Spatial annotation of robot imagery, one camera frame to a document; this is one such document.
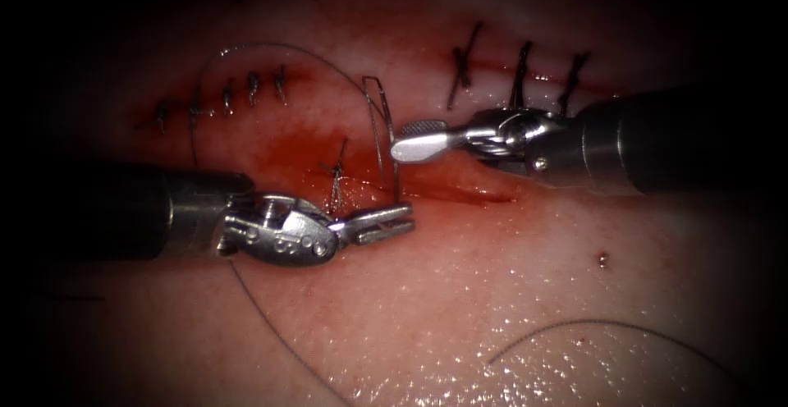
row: black suture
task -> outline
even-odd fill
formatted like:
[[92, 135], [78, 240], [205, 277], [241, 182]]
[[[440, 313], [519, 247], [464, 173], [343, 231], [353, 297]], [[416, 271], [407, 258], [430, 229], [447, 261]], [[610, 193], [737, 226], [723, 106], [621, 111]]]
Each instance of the black suture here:
[[591, 57], [591, 52], [575, 54], [572, 58], [572, 67], [569, 69], [569, 75], [566, 77], [566, 87], [561, 96], [558, 97], [558, 105], [561, 107], [559, 113], [565, 117], [569, 107], [569, 97], [575, 91], [577, 83], [580, 82], [579, 73], [585, 63]]
[[342, 146], [339, 149], [339, 156], [337, 157], [337, 163], [334, 164], [334, 167], [329, 167], [325, 164], [321, 163], [322, 168], [326, 169], [329, 173], [331, 173], [333, 177], [333, 181], [331, 183], [331, 196], [328, 199], [328, 214], [333, 215], [339, 207], [342, 206], [342, 196], [340, 194], [339, 186], [340, 186], [340, 179], [342, 178], [342, 172], [344, 167], [342, 166], [342, 158], [345, 156], [345, 147], [347, 146], [347, 137], [342, 140]]
[[[228, 55], [230, 55], [232, 53], [239, 52], [241, 50], [250, 49], [250, 48], [257, 48], [257, 47], [281, 47], [281, 48], [287, 48], [287, 49], [290, 49], [290, 50], [292, 50], [294, 52], [303, 53], [304, 55], [306, 55], [308, 57], [312, 57], [315, 61], [324, 64], [329, 69], [331, 69], [334, 72], [336, 72], [339, 76], [345, 78], [345, 80], [348, 81], [354, 87], [356, 87], [356, 89], [359, 90], [359, 92], [361, 92], [361, 94], [363, 94], [366, 98], [368, 97], [368, 95], [366, 94], [366, 90], [365, 90], [364, 86], [357, 84], [353, 80], [353, 78], [350, 77], [350, 75], [348, 75], [347, 73], [342, 71], [339, 67], [334, 65], [328, 59], [319, 56], [317, 53], [310, 52], [309, 50], [306, 50], [305, 48], [301, 48], [301, 47], [298, 47], [298, 46], [293, 45], [293, 44], [278, 43], [278, 42], [273, 42], [273, 41], [257, 41], [257, 42], [251, 42], [251, 43], [243, 43], [243, 44], [238, 44], [238, 45], [232, 45], [230, 47], [223, 48], [220, 52], [215, 53], [212, 57], [210, 57], [203, 64], [203, 66], [199, 70], [199, 73], [197, 75], [197, 83], [195, 85], [195, 97], [197, 97], [197, 98], [199, 97], [199, 90], [200, 90], [200, 88], [202, 86], [201, 83], [202, 83], [203, 75], [206, 72], [206, 70], [208, 70], [208, 68], [211, 66], [211, 64], [213, 64], [218, 59], [226, 57], [226, 56], [228, 56]], [[378, 108], [378, 105], [376, 103], [369, 102], [369, 106], [370, 107], [374, 107], [378, 111], [378, 113], [381, 114], [381, 116], [384, 116], [383, 113], [381, 112], [380, 108]], [[389, 125], [391, 125], [390, 113], [387, 113], [387, 115], [389, 115], [389, 122], [387, 122], [387, 126], [389, 126]], [[193, 158], [193, 161], [195, 162], [195, 165], [197, 165], [197, 152], [196, 152], [195, 141], [194, 141], [194, 137], [193, 136], [191, 138], [191, 145], [192, 145], [192, 147], [191, 147], [192, 158]], [[394, 175], [395, 175], [397, 184], [399, 184], [399, 175], [398, 175], [396, 164], [394, 166]]]
[[528, 53], [531, 51], [533, 43], [527, 41], [520, 48], [520, 55], [517, 57], [517, 69], [515, 71], [515, 81], [511, 86], [511, 95], [509, 97], [509, 108], [523, 108], [525, 107], [525, 94], [523, 92], [523, 82], [525, 81], [525, 74], [528, 72]]
[[540, 327], [530, 333], [521, 336], [511, 344], [499, 350], [496, 354], [492, 356], [492, 358], [488, 359], [487, 364], [488, 365], [494, 364], [496, 361], [500, 360], [504, 354], [512, 351], [518, 345], [523, 344], [527, 340], [535, 336], [539, 336], [544, 332], [547, 332], [549, 330], [554, 330], [560, 327], [566, 327], [566, 326], [572, 326], [578, 324], [601, 324], [604, 326], [623, 327], [623, 328], [636, 330], [638, 332], [648, 333], [649, 335], [656, 336], [658, 338], [662, 338], [663, 340], [668, 341], [674, 345], [678, 345], [679, 347], [682, 347], [683, 349], [689, 351], [690, 353], [705, 360], [707, 363], [711, 364], [714, 368], [722, 372], [726, 377], [728, 377], [731, 381], [733, 381], [743, 392], [745, 393], [750, 392], [750, 389], [747, 387], [747, 385], [742, 380], [740, 380], [739, 377], [737, 377], [731, 370], [723, 366], [719, 361], [714, 359], [712, 356], [706, 354], [701, 349], [698, 349], [694, 345], [688, 344], [686, 342], [683, 342], [682, 340], [674, 338], [673, 336], [669, 336], [665, 333], [658, 332], [648, 327], [641, 327], [635, 324], [630, 324], [628, 322], [614, 321], [608, 319], [573, 319], [569, 321], [555, 322], [548, 326]]
[[236, 279], [238, 280], [238, 283], [241, 284], [241, 289], [243, 289], [244, 293], [246, 294], [246, 297], [249, 298], [249, 302], [252, 303], [252, 306], [254, 306], [254, 310], [257, 311], [257, 314], [260, 316], [260, 319], [263, 320], [265, 325], [269, 329], [271, 329], [273, 335], [279, 340], [280, 343], [282, 343], [282, 346], [287, 351], [290, 352], [293, 358], [295, 358], [295, 360], [298, 361], [298, 364], [304, 366], [306, 371], [309, 372], [315, 379], [317, 379], [321, 385], [326, 387], [326, 389], [330, 391], [339, 401], [341, 401], [342, 404], [347, 405], [349, 407], [353, 407], [353, 404], [351, 404], [349, 400], [347, 400], [334, 387], [328, 384], [328, 381], [323, 379], [314, 368], [310, 367], [309, 364], [307, 364], [306, 361], [304, 361], [304, 359], [301, 358], [300, 355], [298, 355], [296, 351], [293, 350], [293, 348], [289, 344], [287, 344], [287, 342], [282, 337], [282, 335], [279, 334], [279, 331], [273, 326], [271, 320], [269, 320], [268, 317], [265, 316], [265, 312], [263, 312], [263, 309], [261, 309], [259, 304], [257, 304], [257, 300], [255, 300], [254, 297], [252, 296], [251, 290], [249, 290], [249, 287], [246, 285], [246, 282], [244, 282], [244, 279], [241, 277], [241, 273], [238, 271], [236, 265], [232, 261], [228, 261], [228, 262], [230, 263], [230, 268], [232, 269], [232, 272], [235, 273], [236, 275]]
[[454, 82], [451, 83], [451, 89], [449, 90], [449, 98], [446, 103], [447, 110], [452, 110], [454, 108], [454, 98], [457, 95], [457, 89], [459, 88], [460, 84], [462, 84], [462, 86], [465, 88], [470, 87], [470, 77], [468, 76], [468, 56], [470, 55], [470, 50], [474, 47], [476, 37], [479, 35], [479, 31], [482, 29], [483, 25], [484, 23], [482, 21], [476, 23], [474, 26], [474, 31], [471, 32], [470, 39], [468, 39], [468, 44], [465, 46], [465, 51], [458, 47], [454, 47], [451, 50], [457, 72], [454, 75]]
[[[367, 81], [374, 81], [378, 85], [378, 96], [380, 97], [380, 108], [375, 105], [375, 102], [372, 100], [372, 97], [369, 96], [369, 92], [367, 91]], [[361, 76], [361, 82], [364, 86], [364, 96], [367, 98], [367, 104], [369, 105], [369, 119], [372, 121], [372, 133], [373, 137], [375, 138], [375, 151], [378, 155], [378, 169], [380, 171], [380, 176], [383, 179], [383, 184], [387, 184], [388, 181], [386, 180], [386, 172], [383, 170], [383, 155], [380, 153], [380, 141], [378, 139], [378, 125], [375, 121], [375, 114], [372, 109], [374, 106], [378, 110], [378, 115], [381, 116], [383, 122], [386, 124], [386, 130], [388, 133], [388, 143], [389, 146], [394, 144], [394, 122], [392, 120], [392, 112], [391, 109], [388, 107], [388, 101], [386, 100], [386, 92], [383, 90], [383, 84], [380, 82], [375, 76]], [[394, 176], [393, 183], [394, 183], [394, 202], [400, 202], [400, 168], [399, 164], [392, 159], [392, 174]]]

